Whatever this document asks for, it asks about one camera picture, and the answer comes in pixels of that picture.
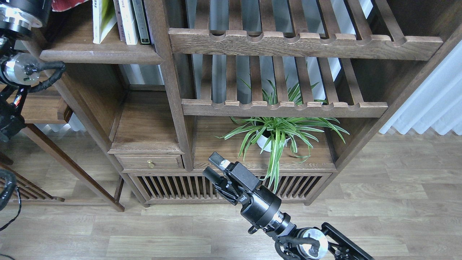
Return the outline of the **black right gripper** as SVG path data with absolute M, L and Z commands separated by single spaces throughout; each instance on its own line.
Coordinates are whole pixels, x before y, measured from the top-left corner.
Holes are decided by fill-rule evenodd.
M 248 231 L 250 234 L 258 229 L 273 232 L 282 225 L 283 214 L 279 210 L 282 200 L 262 185 L 262 181 L 249 169 L 240 162 L 231 163 L 217 152 L 213 152 L 208 161 L 221 170 L 224 176 L 209 166 L 203 171 L 203 176 L 228 202 L 242 205 L 241 215 L 252 224 Z

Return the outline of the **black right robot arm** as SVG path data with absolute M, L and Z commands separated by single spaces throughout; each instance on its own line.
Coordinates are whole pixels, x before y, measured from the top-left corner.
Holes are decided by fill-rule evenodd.
M 279 210 L 282 200 L 266 188 L 262 181 L 240 162 L 229 162 L 214 152 L 209 161 L 220 169 L 220 176 L 211 167 L 203 171 L 215 190 L 231 204 L 242 205 L 241 215 L 251 223 L 249 234 L 259 229 L 275 242 L 275 250 L 284 260 L 314 260 L 330 252 L 337 260 L 371 260 L 372 256 L 329 223 L 298 229 L 287 213 Z

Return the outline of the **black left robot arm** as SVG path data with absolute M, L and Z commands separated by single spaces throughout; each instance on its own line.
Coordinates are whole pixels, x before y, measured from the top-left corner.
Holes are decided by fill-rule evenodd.
M 52 10 L 51 0 L 2 0 L 1 27 L 1 140 L 9 141 L 25 128 L 21 115 L 29 93 L 51 87 L 66 71 L 62 61 L 39 61 L 15 49 L 17 40 L 30 40 L 32 29 L 46 25 Z

